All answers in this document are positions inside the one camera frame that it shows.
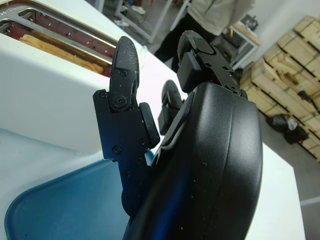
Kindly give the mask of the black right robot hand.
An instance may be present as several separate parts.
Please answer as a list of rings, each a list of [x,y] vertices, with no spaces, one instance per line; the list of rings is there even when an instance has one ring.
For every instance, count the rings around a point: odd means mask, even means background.
[[[126,240],[243,240],[262,181],[256,105],[233,69],[198,33],[178,42],[177,77],[187,99],[171,123],[154,123],[138,103],[139,61],[122,36],[108,90],[93,95],[103,157],[118,163]]]

